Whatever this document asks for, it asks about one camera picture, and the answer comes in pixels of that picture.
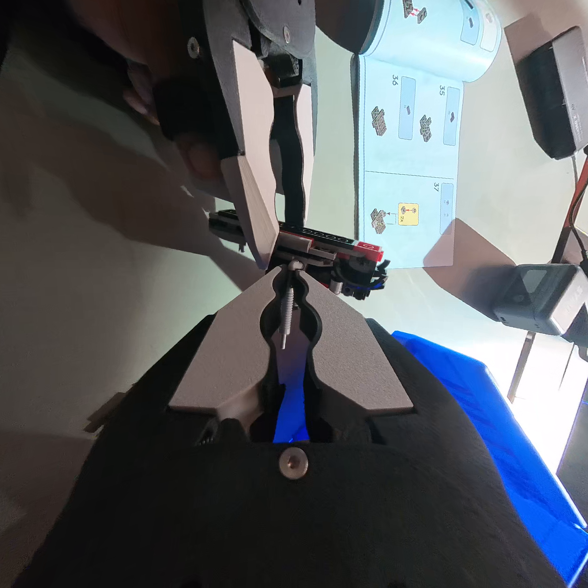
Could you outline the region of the toy brick truck model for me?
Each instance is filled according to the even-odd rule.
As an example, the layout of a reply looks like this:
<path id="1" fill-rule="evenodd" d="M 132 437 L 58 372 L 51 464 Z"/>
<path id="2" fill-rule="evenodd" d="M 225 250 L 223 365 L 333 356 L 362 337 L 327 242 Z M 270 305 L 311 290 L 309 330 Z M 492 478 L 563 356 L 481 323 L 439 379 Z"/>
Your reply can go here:
<path id="1" fill-rule="evenodd" d="M 296 259 L 308 275 L 336 295 L 365 300 L 371 292 L 385 288 L 390 261 L 384 260 L 381 246 L 286 222 L 278 225 L 266 273 Z"/>

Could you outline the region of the black power bank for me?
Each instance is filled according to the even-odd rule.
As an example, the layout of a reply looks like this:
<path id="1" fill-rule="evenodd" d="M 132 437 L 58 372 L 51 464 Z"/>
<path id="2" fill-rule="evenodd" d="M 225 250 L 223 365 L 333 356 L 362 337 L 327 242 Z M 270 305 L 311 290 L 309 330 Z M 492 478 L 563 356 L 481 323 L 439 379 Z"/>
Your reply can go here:
<path id="1" fill-rule="evenodd" d="M 551 159 L 587 146 L 587 52 L 574 26 L 515 65 L 534 140 Z"/>

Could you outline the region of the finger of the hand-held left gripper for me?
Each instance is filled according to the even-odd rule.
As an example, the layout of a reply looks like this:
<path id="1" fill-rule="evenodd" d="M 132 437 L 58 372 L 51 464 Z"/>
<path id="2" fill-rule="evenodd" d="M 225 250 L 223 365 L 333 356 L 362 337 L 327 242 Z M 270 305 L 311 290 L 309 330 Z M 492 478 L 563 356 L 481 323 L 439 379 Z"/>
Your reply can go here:
<path id="1" fill-rule="evenodd" d="M 285 222 L 305 226 L 315 155 L 312 88 L 298 84 L 273 87 L 272 92 L 271 163 L 276 190 L 285 199 Z"/>
<path id="2" fill-rule="evenodd" d="M 234 41 L 233 57 L 244 146 L 238 155 L 222 160 L 221 169 L 246 244 L 258 268 L 266 270 L 279 233 L 269 155 L 274 98 L 255 54 Z"/>

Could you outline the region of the black cube charger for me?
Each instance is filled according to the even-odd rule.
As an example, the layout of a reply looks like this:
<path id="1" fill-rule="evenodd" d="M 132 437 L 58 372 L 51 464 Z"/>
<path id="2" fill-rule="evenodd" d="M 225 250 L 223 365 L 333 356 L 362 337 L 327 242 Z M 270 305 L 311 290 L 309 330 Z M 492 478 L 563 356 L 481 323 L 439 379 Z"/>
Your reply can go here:
<path id="1" fill-rule="evenodd" d="M 587 276 L 574 264 L 514 267 L 492 312 L 504 326 L 549 336 L 567 333 L 587 307 Z"/>

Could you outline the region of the person's left hand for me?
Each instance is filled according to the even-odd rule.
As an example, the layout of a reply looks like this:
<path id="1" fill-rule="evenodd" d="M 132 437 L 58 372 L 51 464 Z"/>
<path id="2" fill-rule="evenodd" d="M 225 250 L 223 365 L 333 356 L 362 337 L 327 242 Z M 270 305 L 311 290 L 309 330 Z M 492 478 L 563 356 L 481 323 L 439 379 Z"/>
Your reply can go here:
<path id="1" fill-rule="evenodd" d="M 124 98 L 159 124 L 152 89 L 186 74 L 190 58 L 183 43 L 177 1 L 72 1 L 80 21 L 128 62 L 132 85 Z"/>

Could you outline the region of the light blue instruction booklet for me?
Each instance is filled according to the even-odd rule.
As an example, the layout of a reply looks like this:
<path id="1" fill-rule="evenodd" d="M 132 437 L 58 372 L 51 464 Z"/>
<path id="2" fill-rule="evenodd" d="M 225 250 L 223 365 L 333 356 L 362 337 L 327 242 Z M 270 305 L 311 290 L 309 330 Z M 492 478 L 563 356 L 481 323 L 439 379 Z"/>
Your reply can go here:
<path id="1" fill-rule="evenodd" d="M 465 85 L 502 27 L 487 1 L 377 1 L 350 63 L 356 234 L 389 269 L 452 266 Z"/>

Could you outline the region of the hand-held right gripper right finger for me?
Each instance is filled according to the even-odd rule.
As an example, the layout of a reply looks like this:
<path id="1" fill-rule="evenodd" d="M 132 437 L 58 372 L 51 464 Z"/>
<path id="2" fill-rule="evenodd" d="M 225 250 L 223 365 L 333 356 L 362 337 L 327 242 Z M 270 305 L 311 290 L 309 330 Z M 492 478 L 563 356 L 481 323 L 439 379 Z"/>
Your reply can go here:
<path id="1" fill-rule="evenodd" d="M 308 432 L 342 433 L 414 405 L 367 321 L 305 271 L 297 271 L 299 327 L 309 342 L 303 380 Z"/>

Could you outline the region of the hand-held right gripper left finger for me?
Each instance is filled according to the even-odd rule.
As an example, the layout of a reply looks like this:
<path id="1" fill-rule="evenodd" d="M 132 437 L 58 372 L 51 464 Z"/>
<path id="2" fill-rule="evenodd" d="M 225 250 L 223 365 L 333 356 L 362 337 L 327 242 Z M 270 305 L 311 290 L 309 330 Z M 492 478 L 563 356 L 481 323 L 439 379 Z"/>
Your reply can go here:
<path id="1" fill-rule="evenodd" d="M 261 317 L 276 297 L 273 284 L 280 273 L 273 269 L 216 313 L 170 408 L 236 419 L 245 429 L 262 414 L 259 395 L 270 346 Z"/>

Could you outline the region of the blue plastic bin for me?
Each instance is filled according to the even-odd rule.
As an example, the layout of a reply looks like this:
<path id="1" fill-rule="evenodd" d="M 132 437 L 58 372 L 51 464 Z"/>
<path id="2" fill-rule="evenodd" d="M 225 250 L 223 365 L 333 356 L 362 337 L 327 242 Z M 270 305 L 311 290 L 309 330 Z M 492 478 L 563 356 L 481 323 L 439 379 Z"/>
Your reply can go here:
<path id="1" fill-rule="evenodd" d="M 311 445 L 320 587 L 581 587 L 587 523 L 486 366 L 367 322 L 414 407 L 335 428 L 298 367 L 270 432 Z"/>

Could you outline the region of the grey toy exhaust pipe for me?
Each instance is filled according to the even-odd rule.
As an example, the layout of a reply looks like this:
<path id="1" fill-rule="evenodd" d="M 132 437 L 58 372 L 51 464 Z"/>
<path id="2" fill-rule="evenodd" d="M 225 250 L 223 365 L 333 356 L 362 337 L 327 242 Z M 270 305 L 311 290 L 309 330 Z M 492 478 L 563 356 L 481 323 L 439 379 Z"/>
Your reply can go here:
<path id="1" fill-rule="evenodd" d="M 286 274 L 285 290 L 281 298 L 281 322 L 278 328 L 281 350 L 286 348 L 287 338 L 291 331 L 293 308 L 295 306 L 295 291 L 293 281 L 296 273 L 303 269 L 301 261 L 294 259 L 289 262 Z"/>

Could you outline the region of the black power adapter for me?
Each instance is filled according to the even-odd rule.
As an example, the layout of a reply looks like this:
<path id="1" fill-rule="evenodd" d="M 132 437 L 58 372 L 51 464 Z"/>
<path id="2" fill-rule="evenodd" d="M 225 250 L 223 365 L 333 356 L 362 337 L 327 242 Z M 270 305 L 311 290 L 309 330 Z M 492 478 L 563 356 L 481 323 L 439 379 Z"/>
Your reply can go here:
<path id="1" fill-rule="evenodd" d="M 583 305 L 562 338 L 578 347 L 579 357 L 587 362 L 587 305 Z"/>

